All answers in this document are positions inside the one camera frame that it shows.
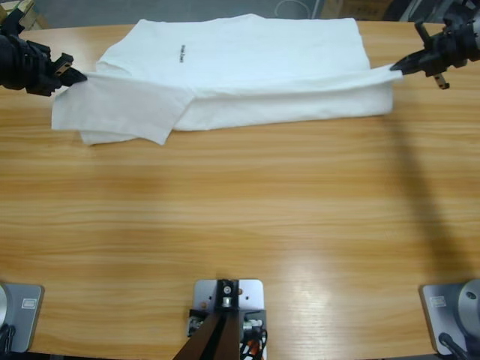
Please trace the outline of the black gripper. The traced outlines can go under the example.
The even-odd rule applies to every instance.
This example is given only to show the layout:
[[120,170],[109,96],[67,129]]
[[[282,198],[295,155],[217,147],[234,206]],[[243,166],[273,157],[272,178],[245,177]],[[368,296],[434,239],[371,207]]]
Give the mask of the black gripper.
[[464,37],[469,26],[446,26],[435,35],[429,35],[423,20],[416,21],[414,27],[423,48],[395,62],[391,70],[400,71],[402,74],[424,71],[426,77],[433,77],[440,89],[448,89],[450,84],[443,74],[452,65],[464,66],[467,63],[464,56]]
[[1,36],[1,86],[10,90],[23,90],[27,93],[51,96],[62,86],[71,87],[88,78],[73,68],[74,57],[62,53],[51,61],[48,46],[23,40],[13,35]]

